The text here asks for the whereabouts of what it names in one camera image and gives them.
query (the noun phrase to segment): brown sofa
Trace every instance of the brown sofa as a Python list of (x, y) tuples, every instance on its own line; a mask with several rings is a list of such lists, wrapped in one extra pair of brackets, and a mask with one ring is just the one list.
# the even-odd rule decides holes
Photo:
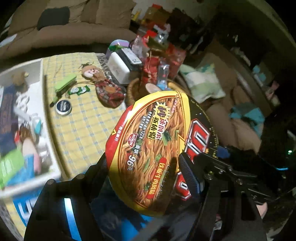
[(131, 41), (136, 35), (129, 27), (132, 0), (66, 0), (70, 19), (66, 25), (37, 30), (42, 12), (59, 4), (57, 0), (26, 0), (14, 13), (8, 36), (17, 34), (0, 48), (0, 60), (52, 46), (109, 44), (116, 39)]
[(201, 103), (218, 136), (219, 144), (235, 146), (241, 150), (259, 150), (261, 140), (248, 124), (240, 119), (230, 119), (229, 113), (234, 105), (251, 102), (237, 79), (233, 66), (226, 64), (223, 54), (227, 51), (217, 40), (213, 40), (197, 59), (187, 62), (192, 67), (202, 67), (206, 64), (215, 65), (215, 73), (226, 96), (221, 99), (207, 99)]

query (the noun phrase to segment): teal cloth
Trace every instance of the teal cloth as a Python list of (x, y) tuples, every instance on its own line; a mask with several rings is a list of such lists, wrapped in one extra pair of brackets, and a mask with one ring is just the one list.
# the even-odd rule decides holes
[(257, 135), (261, 137), (265, 118), (260, 109), (253, 103), (246, 102), (232, 107), (229, 117), (231, 119), (242, 119), (244, 122), (247, 122)]

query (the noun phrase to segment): wall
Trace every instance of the wall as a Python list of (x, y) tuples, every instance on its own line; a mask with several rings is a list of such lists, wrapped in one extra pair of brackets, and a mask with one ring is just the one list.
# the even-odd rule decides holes
[(184, 10), (192, 18), (200, 16), (206, 23), (212, 19), (216, 13), (216, 7), (220, 0), (204, 0), (198, 3), (196, 0), (133, 0), (137, 5), (133, 9), (133, 14), (139, 8), (142, 9), (140, 19), (144, 17), (148, 7), (153, 3), (161, 5), (165, 10), (171, 12), (175, 7)]

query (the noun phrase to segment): white storage box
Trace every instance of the white storage box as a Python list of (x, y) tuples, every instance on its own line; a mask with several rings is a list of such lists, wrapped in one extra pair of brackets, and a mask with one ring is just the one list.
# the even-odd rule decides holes
[(26, 82), (29, 87), (26, 92), (29, 97), (27, 114), (37, 113), (41, 119), (42, 128), (39, 142), (36, 144), (36, 149), (42, 160), (41, 166), (43, 164), (46, 165), (46, 170), (37, 176), (35, 175), (32, 179), (0, 190), (0, 199), (27, 192), (37, 187), (42, 187), (47, 180), (58, 180), (61, 177), (55, 147), (51, 141), (50, 130), (45, 115), (43, 61), (42, 59), (28, 61), (0, 73), (0, 86), (7, 86), (9, 82), (11, 82), (11, 76), (16, 71), (20, 70), (29, 73), (28, 77), (26, 77)]

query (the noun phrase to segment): instant noodle bowl lid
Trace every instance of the instant noodle bowl lid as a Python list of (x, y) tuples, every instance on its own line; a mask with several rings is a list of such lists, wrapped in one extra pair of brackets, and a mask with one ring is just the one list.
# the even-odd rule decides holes
[(160, 216), (172, 198), (191, 198), (177, 158), (206, 152), (216, 157), (217, 138), (198, 103), (185, 93), (143, 97), (122, 114), (106, 143), (109, 179), (130, 208)]

